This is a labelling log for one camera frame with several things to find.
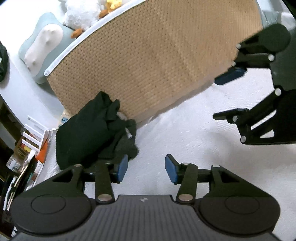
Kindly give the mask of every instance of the black bag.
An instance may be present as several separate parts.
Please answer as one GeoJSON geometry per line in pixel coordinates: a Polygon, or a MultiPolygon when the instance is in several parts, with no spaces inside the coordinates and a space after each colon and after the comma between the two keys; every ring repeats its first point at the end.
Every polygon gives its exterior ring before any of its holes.
{"type": "Polygon", "coordinates": [[[6,48],[0,42],[0,82],[4,80],[8,65],[8,54],[6,48]]]}

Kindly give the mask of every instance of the orange object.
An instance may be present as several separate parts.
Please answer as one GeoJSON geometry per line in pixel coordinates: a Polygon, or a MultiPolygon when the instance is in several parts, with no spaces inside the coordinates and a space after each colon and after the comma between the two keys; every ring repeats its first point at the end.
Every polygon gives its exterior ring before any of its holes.
{"type": "Polygon", "coordinates": [[[35,157],[35,159],[40,161],[41,163],[45,162],[47,147],[48,147],[48,140],[44,143],[44,145],[43,145],[42,149],[40,150],[39,154],[35,157]]]}
{"type": "Polygon", "coordinates": [[[106,3],[106,8],[107,8],[108,13],[111,13],[111,12],[113,12],[115,10],[115,9],[111,9],[111,4],[110,3],[106,3]]]}
{"type": "Polygon", "coordinates": [[[71,38],[72,39],[78,38],[82,33],[83,33],[82,28],[79,28],[71,34],[71,38]]]}
{"type": "Polygon", "coordinates": [[[108,13],[109,13],[109,12],[108,12],[108,9],[104,9],[104,10],[102,10],[102,11],[100,12],[100,14],[99,14],[99,18],[103,18],[103,17],[105,17],[108,13]]]}
{"type": "Polygon", "coordinates": [[[107,0],[107,3],[110,4],[112,10],[115,10],[122,5],[122,0],[107,0]]]}

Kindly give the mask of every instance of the woven basket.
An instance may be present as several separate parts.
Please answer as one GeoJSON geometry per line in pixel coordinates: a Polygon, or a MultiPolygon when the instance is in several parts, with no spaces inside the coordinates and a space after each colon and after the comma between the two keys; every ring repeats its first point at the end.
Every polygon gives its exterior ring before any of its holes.
{"type": "Polygon", "coordinates": [[[255,0],[147,0],[109,15],[47,77],[72,115],[102,90],[147,120],[209,86],[262,29],[255,0]]]}

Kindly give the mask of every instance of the metal pin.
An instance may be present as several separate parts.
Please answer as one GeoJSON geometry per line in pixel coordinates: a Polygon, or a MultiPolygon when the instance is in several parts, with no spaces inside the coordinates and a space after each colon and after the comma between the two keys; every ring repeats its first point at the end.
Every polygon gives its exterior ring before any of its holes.
{"type": "Polygon", "coordinates": [[[127,128],[126,128],[126,136],[128,139],[133,137],[133,135],[130,133],[130,131],[127,128]]]}
{"type": "Polygon", "coordinates": [[[274,61],[275,57],[274,57],[274,55],[270,54],[270,55],[268,55],[268,59],[269,59],[270,61],[274,61]]]}
{"type": "Polygon", "coordinates": [[[241,142],[244,143],[244,142],[246,141],[246,139],[247,139],[247,138],[246,138],[245,136],[242,136],[242,137],[241,137],[241,142]]]}
{"type": "Polygon", "coordinates": [[[108,202],[112,199],[112,196],[110,194],[101,194],[98,196],[98,200],[101,202],[108,202]]]}
{"type": "Polygon", "coordinates": [[[179,196],[179,200],[183,201],[183,202],[189,202],[193,199],[193,196],[190,194],[181,194],[179,196]]]}
{"type": "Polygon", "coordinates": [[[281,89],[280,88],[276,88],[274,92],[275,92],[276,96],[281,95],[281,89]]]}

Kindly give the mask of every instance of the light blue pillow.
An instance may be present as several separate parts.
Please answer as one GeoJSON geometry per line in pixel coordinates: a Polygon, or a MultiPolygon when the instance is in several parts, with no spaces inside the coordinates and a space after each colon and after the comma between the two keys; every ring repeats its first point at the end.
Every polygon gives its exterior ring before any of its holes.
{"type": "Polygon", "coordinates": [[[19,57],[26,64],[36,83],[46,82],[44,71],[75,40],[71,38],[72,33],[73,30],[63,26],[51,12],[47,12],[39,18],[33,34],[19,49],[19,57]],[[57,31],[59,38],[46,32],[50,32],[50,29],[57,31]]]}

